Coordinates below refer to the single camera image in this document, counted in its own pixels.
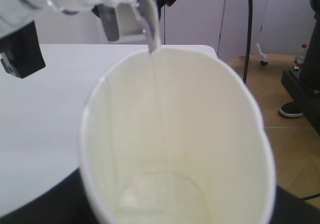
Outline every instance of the black cable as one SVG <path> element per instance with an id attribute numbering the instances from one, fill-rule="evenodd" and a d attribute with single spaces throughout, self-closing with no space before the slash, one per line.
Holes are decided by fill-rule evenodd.
<path id="1" fill-rule="evenodd" d="M 315 194 L 315 195 L 306 196 L 304 198 L 300 198 L 300 200 L 308 201 L 308 200 L 315 199 L 315 198 L 320 198 L 320 193 Z"/>
<path id="2" fill-rule="evenodd" d="M 247 74 L 248 74 L 248 66 L 249 66 L 249 57 L 251 50 L 251 36 L 252 36 L 252 18 L 253 18 L 253 0 L 248 0 L 249 5 L 249 13 L 248 13 L 248 33 L 246 39 L 246 54 L 244 61 L 244 71 L 243 71 L 243 82 L 247 83 Z"/>

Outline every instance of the white object on floor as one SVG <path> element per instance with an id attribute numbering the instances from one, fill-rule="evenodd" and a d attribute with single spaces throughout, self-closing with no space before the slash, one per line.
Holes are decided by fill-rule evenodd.
<path id="1" fill-rule="evenodd" d="M 261 46 L 258 43 L 255 44 L 255 46 L 256 46 L 256 51 L 254 52 L 254 54 L 260 60 L 260 63 L 263 66 L 265 66 L 266 64 L 268 64 L 268 56 L 264 54 L 264 52 L 261 49 Z"/>
<path id="2" fill-rule="evenodd" d="M 0 217 L 78 167 L 80 119 L 103 73 L 145 45 L 44 44 L 46 68 L 18 79 L 0 69 Z M 212 57 L 204 45 L 180 45 Z"/>

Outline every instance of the wooden floor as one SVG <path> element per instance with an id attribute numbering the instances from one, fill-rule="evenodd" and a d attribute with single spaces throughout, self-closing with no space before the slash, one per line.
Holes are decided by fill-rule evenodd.
<path id="1" fill-rule="evenodd" d="M 300 117 L 286 119 L 278 114 L 279 108 L 292 99 L 281 84 L 284 70 L 290 69 L 294 58 L 270 54 L 267 66 L 251 57 L 247 86 L 256 98 L 265 123 L 275 158 L 277 183 L 297 197 L 320 193 L 320 136 L 309 122 Z M 228 61 L 242 76 L 244 58 Z M 309 203 L 320 208 L 320 197 Z"/>

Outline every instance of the liquid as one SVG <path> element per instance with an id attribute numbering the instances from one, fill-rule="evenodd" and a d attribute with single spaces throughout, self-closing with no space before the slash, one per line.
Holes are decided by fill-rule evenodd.
<path id="1" fill-rule="evenodd" d="M 171 171 L 136 177 L 122 192 L 115 215 L 120 224 L 210 223 L 201 190 Z"/>
<path id="2" fill-rule="evenodd" d="M 155 0 L 135 0 L 131 3 L 135 16 L 144 27 L 143 31 L 152 53 L 161 47 L 158 7 Z"/>

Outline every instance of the white wall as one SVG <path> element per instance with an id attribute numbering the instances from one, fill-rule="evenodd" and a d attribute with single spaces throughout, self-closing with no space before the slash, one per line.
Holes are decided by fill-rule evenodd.
<path id="1" fill-rule="evenodd" d="M 252 47 L 259 39 L 268 0 L 253 0 Z M 248 32 L 248 0 L 226 0 L 218 57 L 222 60 L 246 54 Z"/>
<path id="2" fill-rule="evenodd" d="M 315 26 L 310 0 L 269 0 L 259 39 L 266 53 L 296 54 Z"/>
<path id="3" fill-rule="evenodd" d="M 165 8 L 165 43 L 208 45 L 216 51 L 224 0 L 177 0 Z"/>

